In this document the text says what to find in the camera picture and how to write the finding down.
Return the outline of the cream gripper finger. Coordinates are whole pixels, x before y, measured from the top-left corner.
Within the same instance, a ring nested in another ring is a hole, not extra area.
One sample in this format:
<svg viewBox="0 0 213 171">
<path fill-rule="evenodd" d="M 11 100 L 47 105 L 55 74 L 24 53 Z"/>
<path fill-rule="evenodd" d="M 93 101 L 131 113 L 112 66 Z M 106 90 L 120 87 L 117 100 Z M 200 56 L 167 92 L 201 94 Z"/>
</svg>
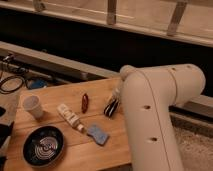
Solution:
<svg viewBox="0 0 213 171">
<path fill-rule="evenodd" d="M 114 100 L 120 100 L 120 90 L 118 88 L 115 88 L 112 91 L 110 97 L 108 98 L 108 103 L 111 104 Z"/>
</svg>

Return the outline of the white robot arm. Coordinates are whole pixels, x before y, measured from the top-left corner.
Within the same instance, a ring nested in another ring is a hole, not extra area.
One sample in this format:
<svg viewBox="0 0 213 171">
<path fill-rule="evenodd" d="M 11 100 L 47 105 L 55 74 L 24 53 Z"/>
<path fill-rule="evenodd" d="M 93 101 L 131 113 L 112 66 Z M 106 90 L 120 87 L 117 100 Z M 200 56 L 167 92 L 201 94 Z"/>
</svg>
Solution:
<svg viewBox="0 0 213 171">
<path fill-rule="evenodd" d="M 133 171 L 184 171 L 169 107 L 201 94 L 206 79 L 193 64 L 120 69 L 117 90 L 124 112 Z"/>
</svg>

